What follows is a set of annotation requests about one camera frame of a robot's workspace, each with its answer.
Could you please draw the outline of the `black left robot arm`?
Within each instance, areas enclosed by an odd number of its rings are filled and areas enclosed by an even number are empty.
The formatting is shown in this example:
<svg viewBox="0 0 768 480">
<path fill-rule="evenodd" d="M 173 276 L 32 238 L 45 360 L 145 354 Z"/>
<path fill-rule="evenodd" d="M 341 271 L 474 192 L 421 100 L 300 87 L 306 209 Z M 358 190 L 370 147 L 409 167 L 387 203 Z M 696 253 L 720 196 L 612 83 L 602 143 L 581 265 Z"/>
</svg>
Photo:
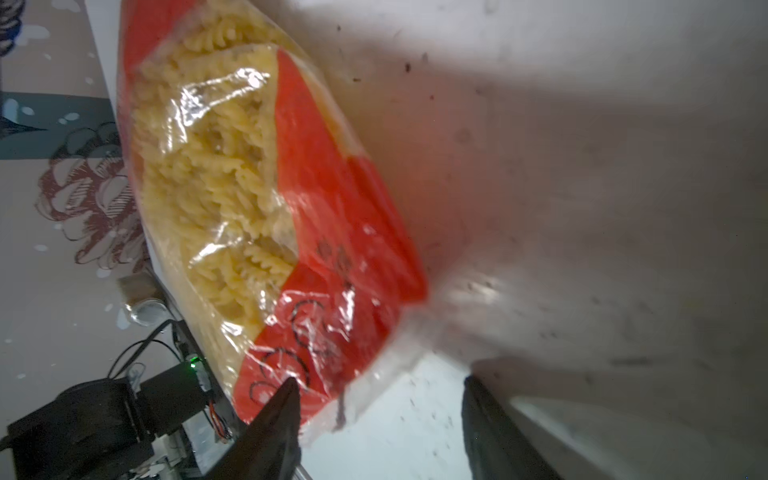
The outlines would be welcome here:
<svg viewBox="0 0 768 480">
<path fill-rule="evenodd" d="M 75 385 L 7 427 L 18 479 L 118 479 L 154 455 L 155 439 L 172 434 L 209 404 L 202 359 L 194 357 L 144 381 L 126 378 Z"/>
</svg>

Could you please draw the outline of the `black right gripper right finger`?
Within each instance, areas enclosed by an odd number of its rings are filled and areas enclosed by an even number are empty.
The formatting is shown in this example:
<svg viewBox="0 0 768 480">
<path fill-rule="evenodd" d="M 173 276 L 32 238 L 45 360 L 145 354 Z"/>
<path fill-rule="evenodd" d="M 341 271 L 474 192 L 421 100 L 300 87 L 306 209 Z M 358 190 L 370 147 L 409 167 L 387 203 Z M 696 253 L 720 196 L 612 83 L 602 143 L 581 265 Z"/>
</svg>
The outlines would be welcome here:
<svg viewBox="0 0 768 480">
<path fill-rule="evenodd" d="M 461 417 L 464 448 L 474 480 L 560 477 L 474 375 L 464 380 Z"/>
</svg>

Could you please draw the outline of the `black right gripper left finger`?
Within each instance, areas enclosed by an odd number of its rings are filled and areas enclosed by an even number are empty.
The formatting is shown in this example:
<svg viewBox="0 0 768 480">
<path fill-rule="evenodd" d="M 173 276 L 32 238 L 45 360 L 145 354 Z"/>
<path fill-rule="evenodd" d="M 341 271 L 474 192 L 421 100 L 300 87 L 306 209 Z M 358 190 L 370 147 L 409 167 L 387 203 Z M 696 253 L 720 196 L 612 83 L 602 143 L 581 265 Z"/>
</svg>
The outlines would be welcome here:
<svg viewBox="0 0 768 480">
<path fill-rule="evenodd" d="M 204 479 L 292 479 L 301 461 L 299 430 L 299 386 L 290 377 Z"/>
</svg>

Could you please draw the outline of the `red fusilli bag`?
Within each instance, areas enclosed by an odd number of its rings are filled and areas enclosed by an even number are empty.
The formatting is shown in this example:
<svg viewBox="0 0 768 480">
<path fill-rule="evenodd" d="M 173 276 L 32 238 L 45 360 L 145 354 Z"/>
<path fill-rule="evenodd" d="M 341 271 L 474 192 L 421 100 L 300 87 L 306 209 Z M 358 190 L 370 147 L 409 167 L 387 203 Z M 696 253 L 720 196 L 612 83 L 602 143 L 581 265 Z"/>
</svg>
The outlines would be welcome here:
<svg viewBox="0 0 768 480">
<path fill-rule="evenodd" d="M 412 361 L 428 283 L 322 75 L 251 1 L 125 1 L 117 85 L 156 263 L 237 417 L 294 379 L 301 438 L 342 429 Z"/>
</svg>

